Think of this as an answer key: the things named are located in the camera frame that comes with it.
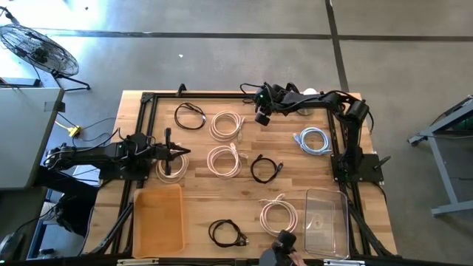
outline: fan grille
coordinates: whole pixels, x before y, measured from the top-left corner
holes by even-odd
[[[18,24],[0,27],[0,40],[15,55],[47,72],[70,77],[79,72],[75,58],[59,44]]]

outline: white coiled cable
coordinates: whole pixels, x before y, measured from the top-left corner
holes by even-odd
[[[217,121],[222,118],[228,118],[235,122],[235,130],[230,133],[222,133],[219,132],[217,129]],[[216,114],[214,118],[212,118],[209,130],[210,135],[218,141],[229,141],[232,140],[235,136],[238,135],[238,141],[241,141],[241,129],[243,126],[243,122],[245,118],[241,118],[236,112],[231,111],[224,111]]]
[[[223,154],[232,154],[235,158],[235,165],[234,167],[228,172],[228,173],[219,173],[215,167],[214,163],[215,160]],[[207,166],[208,169],[214,173],[216,176],[223,178],[223,179],[228,179],[235,177],[236,175],[239,174],[239,172],[242,170],[242,162],[240,161],[240,157],[248,157],[246,154],[238,154],[237,148],[235,144],[230,143],[230,146],[218,146],[214,149],[212,149],[207,156]]]
[[[179,180],[181,180],[187,172],[187,167],[189,166],[189,159],[185,154],[179,156],[178,158],[181,159],[183,164],[180,166],[179,171],[170,173],[170,175],[166,175],[166,172],[162,164],[164,160],[158,160],[156,162],[156,168],[155,168],[157,178],[159,178],[161,181],[163,181],[166,184],[174,184],[174,183],[179,182]]]
[[[260,202],[267,202],[268,204],[263,207],[261,210],[261,214],[259,215],[259,223],[261,224],[261,227],[265,229],[267,233],[269,233],[271,236],[278,236],[279,231],[272,229],[268,221],[266,220],[266,215],[268,214],[268,211],[271,209],[271,207],[275,205],[280,205],[286,209],[286,211],[289,213],[289,226],[285,229],[288,232],[293,232],[296,229],[297,226],[297,211],[292,206],[289,202],[285,202],[282,199],[284,198],[284,194],[280,194],[276,199],[261,199]]]
[[[305,137],[309,133],[319,133],[322,136],[322,139],[324,140],[324,145],[320,149],[311,149],[305,143]],[[324,154],[329,154],[331,152],[330,140],[328,139],[328,136],[325,134],[325,132],[322,131],[321,129],[310,127],[310,128],[306,128],[302,130],[300,135],[297,135],[296,133],[294,133],[293,136],[294,136],[294,140],[301,146],[302,151],[305,151],[308,154],[324,155]]]

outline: clear plastic container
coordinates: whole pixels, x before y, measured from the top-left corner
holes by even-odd
[[[304,249],[326,259],[347,259],[348,204],[339,191],[309,189],[305,197]]]

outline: fan stand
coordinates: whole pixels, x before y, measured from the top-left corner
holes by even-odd
[[[70,77],[67,77],[67,76],[65,76],[65,75],[62,75],[61,73],[57,72],[56,70],[53,70],[53,71],[51,72],[51,75],[52,75],[52,77],[53,77],[55,80],[58,79],[58,78],[65,78],[65,79],[67,79],[67,80],[74,81],[74,82],[76,82],[76,83],[85,85],[85,87],[79,87],[79,88],[74,88],[74,89],[65,89],[65,90],[64,90],[65,92],[71,92],[71,91],[82,90],[82,89],[90,90],[90,85],[89,85],[88,83],[85,83],[85,82],[83,82],[83,81],[78,81],[78,80],[76,80],[76,79],[74,79],[74,78],[70,78]]]

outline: orange tray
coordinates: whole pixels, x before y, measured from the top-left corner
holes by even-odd
[[[178,253],[184,249],[183,193],[180,185],[135,192],[133,257]]]

